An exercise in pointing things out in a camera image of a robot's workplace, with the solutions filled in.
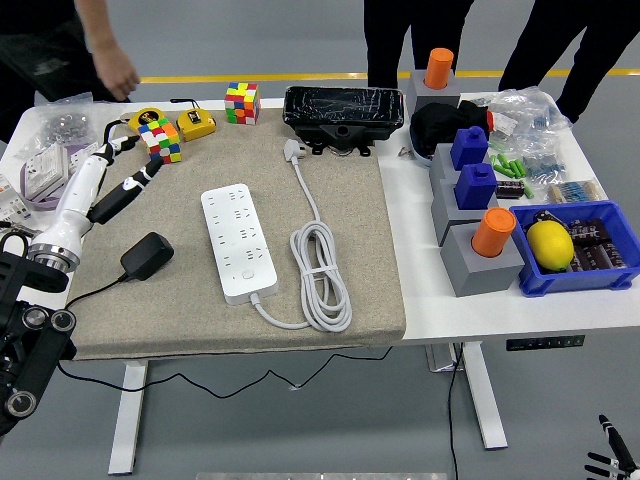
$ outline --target plug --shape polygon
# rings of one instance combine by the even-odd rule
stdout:
[[[173,247],[156,232],[148,233],[120,258],[127,280],[146,280],[173,257]]]
[[[300,143],[297,140],[289,139],[284,144],[284,159],[287,162],[293,162],[294,164],[298,163],[298,159],[304,157],[307,154],[304,147],[300,146]]]

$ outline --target gray floor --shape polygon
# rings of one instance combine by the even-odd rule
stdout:
[[[504,68],[531,3],[477,2],[467,20],[459,69]],[[354,0],[251,0],[242,2],[241,9],[231,0],[111,0],[110,6],[114,28],[143,76],[366,70],[362,6]],[[571,65],[576,45],[557,68]],[[401,69],[410,65],[405,48]],[[618,66],[640,68],[640,39]],[[463,91],[489,91],[497,81],[461,83]],[[541,88],[557,96],[563,81],[549,78]],[[261,83],[263,96],[282,96],[286,85]],[[225,88],[142,85],[132,98],[220,98]],[[606,78],[574,127],[598,178],[636,232],[639,90],[638,76]],[[598,425],[600,413],[618,426],[640,459],[639,340],[635,331],[612,332],[588,335],[581,348],[519,353],[506,352],[504,342],[485,342],[509,448],[483,450],[468,385],[459,376],[453,416],[460,478],[586,478],[587,452],[611,453]],[[380,355],[383,350],[352,353]],[[294,352],[157,361],[150,379],[182,371],[227,393],[268,368],[302,381],[328,355]],[[124,371],[118,362],[68,368],[116,383]],[[217,400],[173,380],[146,394],[134,476],[188,480],[203,471],[439,471],[452,478],[446,416],[449,380],[449,375],[428,372],[421,347],[395,348],[382,362],[335,359],[300,391],[270,378],[237,397]],[[106,478],[118,398],[105,387],[56,373],[36,414],[2,444],[0,478]]]

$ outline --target orange cylinder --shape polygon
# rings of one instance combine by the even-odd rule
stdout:
[[[471,246],[478,255],[493,258],[500,255],[511,232],[516,228],[516,217],[506,208],[490,208],[484,214]]]
[[[434,90],[442,90],[449,81],[449,72],[453,64],[453,52],[446,48],[434,48],[429,54],[424,84]]]

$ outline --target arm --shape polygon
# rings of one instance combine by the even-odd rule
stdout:
[[[140,78],[111,30],[106,0],[75,0],[93,53],[98,77],[116,100],[122,101],[136,89]]]

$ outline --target person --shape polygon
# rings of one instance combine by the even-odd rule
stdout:
[[[398,88],[398,65],[411,27],[416,70],[424,70],[434,48],[454,54],[455,71],[462,28],[473,0],[364,0],[369,87]]]
[[[538,85],[582,30],[580,47],[556,102],[560,112],[576,123],[602,79],[640,31],[640,1],[536,0],[498,89]]]
[[[96,101],[121,102],[140,83],[115,39],[106,0],[3,1],[0,18],[0,140],[5,143],[33,107],[36,91],[51,102],[86,92]]]

